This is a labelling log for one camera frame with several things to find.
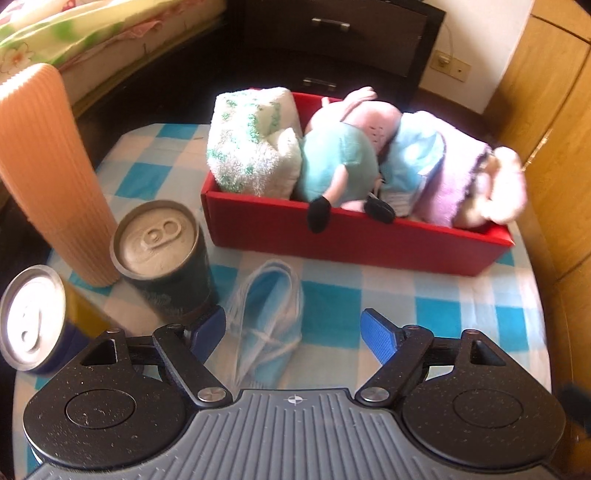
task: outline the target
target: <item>blue and white checkered tablecloth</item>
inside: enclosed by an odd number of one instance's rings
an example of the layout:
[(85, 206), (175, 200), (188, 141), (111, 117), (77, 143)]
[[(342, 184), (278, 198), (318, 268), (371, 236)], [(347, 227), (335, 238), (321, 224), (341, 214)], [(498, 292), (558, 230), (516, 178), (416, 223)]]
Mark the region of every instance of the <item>blue and white checkered tablecloth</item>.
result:
[[(241, 279), (273, 255), (212, 244), (200, 200), (207, 173), (208, 131), (208, 125), (172, 124), (134, 130), (113, 147), (98, 177), (117, 220), (152, 199), (173, 199), (194, 212), (204, 227), (223, 304)], [(305, 295), (303, 340), (281, 387), (348, 387), (355, 391), (361, 386), (379, 367), (359, 334), (362, 309), (373, 307), (396, 325), (418, 323), (437, 336), (459, 337), (467, 328), (482, 330), (549, 389), (550, 363), (538, 290), (515, 225), (511, 232), (515, 248), (477, 278), (281, 257), (299, 273)], [(53, 255), (49, 264), (119, 322), (128, 335), (149, 335), (161, 324), (127, 283), (91, 288), (58, 256)], [(214, 373), (219, 360), (214, 353), (208, 362)], [(13, 412), (17, 480), (36, 466), (22, 431), (22, 412), (45, 382), (21, 372), (17, 375)]]

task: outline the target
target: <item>electrical outlet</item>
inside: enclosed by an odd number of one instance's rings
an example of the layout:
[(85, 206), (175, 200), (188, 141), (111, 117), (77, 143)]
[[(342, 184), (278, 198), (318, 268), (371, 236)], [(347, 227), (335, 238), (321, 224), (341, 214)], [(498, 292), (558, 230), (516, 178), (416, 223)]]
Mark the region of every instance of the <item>electrical outlet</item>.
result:
[(470, 73), (471, 68), (472, 67), (464, 61), (452, 59), (450, 63), (450, 72), (448, 75), (454, 77), (460, 82), (465, 82), (468, 79), (468, 74)]
[(452, 71), (452, 56), (443, 53), (442, 51), (435, 50), (433, 57), (431, 58), (431, 68), (438, 72), (450, 75)]

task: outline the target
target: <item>red cardboard box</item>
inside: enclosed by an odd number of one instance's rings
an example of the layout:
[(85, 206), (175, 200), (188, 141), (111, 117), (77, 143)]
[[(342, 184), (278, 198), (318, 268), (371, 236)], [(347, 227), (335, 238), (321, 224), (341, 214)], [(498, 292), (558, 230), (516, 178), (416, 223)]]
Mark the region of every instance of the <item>red cardboard box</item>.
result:
[[(321, 97), (295, 93), (302, 128)], [(219, 247), (377, 267), (474, 276), (513, 245), (505, 226), (478, 232), (396, 219), (386, 225), (364, 213), (333, 208), (326, 230), (306, 223), (307, 203), (222, 192), (209, 172), (201, 190), (213, 243)]]

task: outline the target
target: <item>mask ear loop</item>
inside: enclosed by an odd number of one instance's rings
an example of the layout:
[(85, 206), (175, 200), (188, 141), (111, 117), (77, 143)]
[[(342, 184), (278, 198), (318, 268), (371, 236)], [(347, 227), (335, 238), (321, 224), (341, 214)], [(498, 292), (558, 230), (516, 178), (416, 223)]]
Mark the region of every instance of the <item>mask ear loop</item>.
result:
[[(289, 295), (286, 295), (272, 319), (265, 325), (265, 331), (256, 330), (253, 328), (244, 328), (244, 312), (246, 309), (246, 300), (248, 293), (255, 282), (255, 280), (263, 274), (278, 272), (287, 276), (289, 285)], [(274, 334), (281, 333), (280, 318), (292, 316), (295, 321), (301, 316), (303, 309), (303, 296), (301, 294), (300, 279), (293, 269), (286, 263), (280, 260), (269, 260), (252, 272), (234, 291), (226, 312), (228, 320), (227, 331), (237, 341), (236, 354), (233, 359), (233, 368), (230, 376), (230, 384), (227, 385), (233, 395), (235, 395), (241, 387), (241, 384), (249, 372), (254, 373), (256, 368), (256, 361), (258, 363), (268, 362), (285, 353), (295, 350), (301, 341), (301, 333), (290, 343), (285, 345), (280, 340), (274, 337)], [(249, 353), (247, 358), (241, 358), (242, 340), (246, 334), (253, 334), (257, 337), (255, 347)], [(259, 358), (267, 345), (282, 345), (274, 352), (267, 353)]]

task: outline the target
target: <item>bed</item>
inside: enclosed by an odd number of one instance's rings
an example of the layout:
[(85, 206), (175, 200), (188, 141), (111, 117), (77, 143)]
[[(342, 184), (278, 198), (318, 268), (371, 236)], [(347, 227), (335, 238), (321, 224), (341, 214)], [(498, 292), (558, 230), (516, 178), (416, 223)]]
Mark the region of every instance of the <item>bed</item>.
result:
[(32, 63), (51, 63), (79, 114), (163, 52), (219, 24), (225, 9), (225, 0), (15, 0), (0, 14), (0, 83)]

